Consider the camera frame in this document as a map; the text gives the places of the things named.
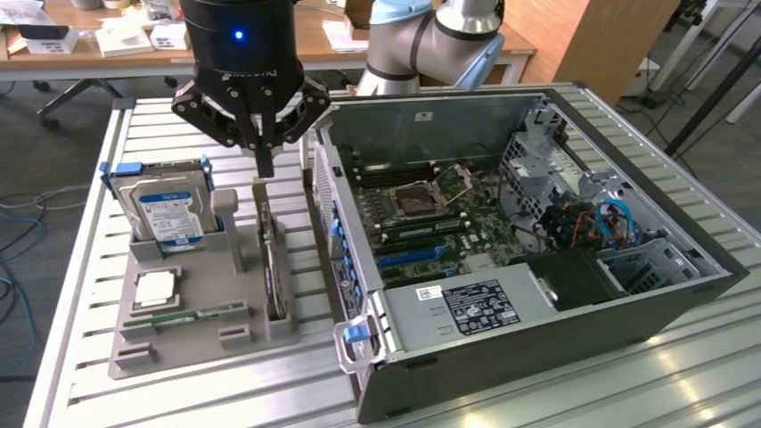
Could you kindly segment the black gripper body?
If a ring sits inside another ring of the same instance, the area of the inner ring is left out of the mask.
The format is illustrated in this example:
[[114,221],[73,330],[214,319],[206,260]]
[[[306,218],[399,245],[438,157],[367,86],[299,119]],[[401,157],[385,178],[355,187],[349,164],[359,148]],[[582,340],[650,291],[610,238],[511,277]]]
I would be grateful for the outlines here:
[[293,2],[181,1],[199,91],[235,117],[259,115],[274,132],[275,114],[303,84],[295,54]]

